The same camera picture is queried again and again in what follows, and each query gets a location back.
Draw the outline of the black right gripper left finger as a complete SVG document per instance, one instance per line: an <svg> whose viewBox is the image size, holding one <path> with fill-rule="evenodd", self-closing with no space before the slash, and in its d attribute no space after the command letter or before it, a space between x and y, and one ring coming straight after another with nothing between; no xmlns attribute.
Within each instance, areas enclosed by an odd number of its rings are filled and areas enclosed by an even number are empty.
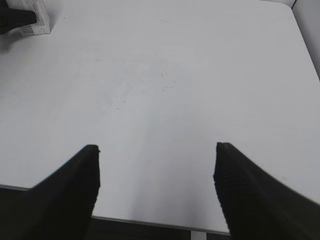
<svg viewBox="0 0 320 240"><path fill-rule="evenodd" d="M84 146L42 182L0 203L2 240L82 240L100 188L99 147Z"/></svg>

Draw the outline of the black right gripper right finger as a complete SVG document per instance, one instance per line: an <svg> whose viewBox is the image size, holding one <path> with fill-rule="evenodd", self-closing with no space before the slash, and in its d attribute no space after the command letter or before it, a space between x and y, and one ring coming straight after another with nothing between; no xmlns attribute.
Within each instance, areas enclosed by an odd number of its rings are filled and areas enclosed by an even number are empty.
<svg viewBox="0 0 320 240"><path fill-rule="evenodd" d="M233 240L318 240L320 205L228 142L216 145L214 186Z"/></svg>

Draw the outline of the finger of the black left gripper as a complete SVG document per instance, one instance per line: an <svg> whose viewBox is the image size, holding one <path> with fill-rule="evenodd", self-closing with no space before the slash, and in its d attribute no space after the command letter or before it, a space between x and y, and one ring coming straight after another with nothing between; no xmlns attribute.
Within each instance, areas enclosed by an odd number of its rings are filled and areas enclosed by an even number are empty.
<svg viewBox="0 0 320 240"><path fill-rule="evenodd" d="M35 24L36 14L30 10L9 8L7 3L0 4L0 34L4 35L11 30Z"/></svg>

